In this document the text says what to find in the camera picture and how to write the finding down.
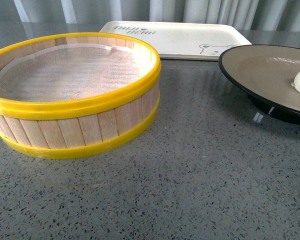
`white mesh liner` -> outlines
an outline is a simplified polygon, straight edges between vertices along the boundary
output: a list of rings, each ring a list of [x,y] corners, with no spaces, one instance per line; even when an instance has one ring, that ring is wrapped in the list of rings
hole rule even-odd
[[[5,66],[0,71],[0,97],[56,102],[96,96],[137,81],[153,66],[145,53],[127,47],[59,45]]]

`yellow plastic rim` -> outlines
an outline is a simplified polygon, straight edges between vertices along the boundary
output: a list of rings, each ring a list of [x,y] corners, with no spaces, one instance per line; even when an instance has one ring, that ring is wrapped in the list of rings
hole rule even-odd
[[[80,147],[72,147],[72,148],[58,148],[58,149],[49,149],[49,148],[38,148],[31,147],[16,143],[6,136],[4,136],[0,132],[0,137],[3,141],[12,149],[32,157],[42,158],[42,159],[55,159],[55,160],[65,160],[65,159],[78,159],[90,157],[93,155],[101,154],[117,147],[120,147],[132,139],[139,136],[143,131],[150,126],[157,115],[159,100],[156,103],[154,110],[149,114],[147,118],[145,118],[139,125],[130,129],[129,131],[109,139],[107,141],[99,142],[96,144],[88,145],[88,146],[80,146]]]
[[[131,102],[151,89],[159,80],[161,61],[156,49],[142,40],[113,33],[77,32],[43,36],[4,47],[0,49],[0,55],[38,42],[82,36],[117,38],[138,43],[148,48],[155,55],[155,65],[150,72],[134,83],[97,96],[56,102],[16,101],[0,97],[0,115],[29,120],[56,120],[87,116],[104,112]]]

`gray countertop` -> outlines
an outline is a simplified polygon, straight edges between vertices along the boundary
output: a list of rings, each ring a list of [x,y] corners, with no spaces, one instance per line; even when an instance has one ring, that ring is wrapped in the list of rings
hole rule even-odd
[[[0,22],[0,48],[102,25]],[[300,32],[241,31],[300,48]],[[264,115],[217,62],[162,60],[151,126],[112,151],[47,160],[0,138],[0,239],[300,240],[300,125]]]

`bamboo steamer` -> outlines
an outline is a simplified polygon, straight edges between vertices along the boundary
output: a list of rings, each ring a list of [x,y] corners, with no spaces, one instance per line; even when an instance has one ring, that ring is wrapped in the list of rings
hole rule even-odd
[[[30,39],[0,49],[0,71],[14,59],[77,43],[134,49],[146,53],[154,67],[134,83],[81,99],[29,102],[0,97],[0,137],[11,148],[45,159],[83,158],[131,141],[154,120],[161,61],[152,46],[136,38],[82,32]]]

